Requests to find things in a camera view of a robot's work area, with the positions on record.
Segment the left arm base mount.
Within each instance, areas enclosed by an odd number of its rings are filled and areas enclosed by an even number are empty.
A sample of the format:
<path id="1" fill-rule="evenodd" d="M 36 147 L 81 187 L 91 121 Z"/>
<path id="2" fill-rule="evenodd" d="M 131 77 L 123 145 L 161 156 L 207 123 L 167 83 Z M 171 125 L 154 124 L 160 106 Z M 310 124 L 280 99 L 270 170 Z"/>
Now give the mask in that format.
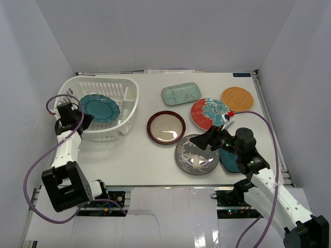
<path id="1" fill-rule="evenodd" d="M 108 191 L 109 201 L 94 201 L 81 208 L 77 216 L 125 217 L 130 204 L 129 191 Z"/>

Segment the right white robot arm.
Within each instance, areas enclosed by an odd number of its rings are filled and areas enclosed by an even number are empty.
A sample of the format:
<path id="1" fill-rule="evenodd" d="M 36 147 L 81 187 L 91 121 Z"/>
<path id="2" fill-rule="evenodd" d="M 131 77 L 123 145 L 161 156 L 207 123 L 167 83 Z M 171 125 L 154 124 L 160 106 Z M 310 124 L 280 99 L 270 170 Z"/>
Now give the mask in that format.
<path id="1" fill-rule="evenodd" d="M 237 156 L 236 164 L 246 176 L 235 184 L 234 201 L 251 205 L 268 220 L 283 239 L 285 247 L 329 247 L 329 222 L 306 209 L 276 175 L 256 149 L 253 132 L 237 129 L 234 136 L 222 127 L 211 126 L 204 134 L 191 138 L 202 150 L 222 149 Z"/>

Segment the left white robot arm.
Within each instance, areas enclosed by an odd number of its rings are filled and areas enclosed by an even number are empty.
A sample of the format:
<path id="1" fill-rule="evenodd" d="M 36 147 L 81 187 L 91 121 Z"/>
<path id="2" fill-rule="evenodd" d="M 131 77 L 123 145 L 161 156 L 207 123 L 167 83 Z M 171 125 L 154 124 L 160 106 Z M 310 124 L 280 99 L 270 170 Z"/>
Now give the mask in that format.
<path id="1" fill-rule="evenodd" d="M 78 165 L 82 134 L 89 127 L 93 116 L 85 114 L 74 103 L 62 103 L 56 107 L 60 118 L 55 123 L 59 146 L 50 169 L 42 172 L 42 182 L 56 212 L 93 201 L 104 206 L 109 193 L 102 180 L 89 182 Z"/>

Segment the teal scalloped round plate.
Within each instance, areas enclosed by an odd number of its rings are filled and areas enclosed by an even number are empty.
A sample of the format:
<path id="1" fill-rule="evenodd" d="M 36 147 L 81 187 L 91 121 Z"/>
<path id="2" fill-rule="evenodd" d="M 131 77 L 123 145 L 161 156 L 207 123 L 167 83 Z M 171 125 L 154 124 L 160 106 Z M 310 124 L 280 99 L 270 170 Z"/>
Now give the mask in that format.
<path id="1" fill-rule="evenodd" d="M 85 114 L 92 115 L 97 123 L 114 121 L 120 114 L 117 103 L 107 96 L 92 94 L 80 99 Z"/>

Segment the red rimmed beige plate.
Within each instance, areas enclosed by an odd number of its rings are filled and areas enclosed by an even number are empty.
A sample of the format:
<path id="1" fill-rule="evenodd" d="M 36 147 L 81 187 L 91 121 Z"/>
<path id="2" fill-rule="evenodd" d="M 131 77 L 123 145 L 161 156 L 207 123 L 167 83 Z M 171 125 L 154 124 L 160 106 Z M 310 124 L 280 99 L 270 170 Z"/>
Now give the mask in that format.
<path id="1" fill-rule="evenodd" d="M 146 129 L 154 142 L 172 145 L 184 136 L 186 123 L 182 116 L 174 111 L 160 111 L 149 118 Z"/>

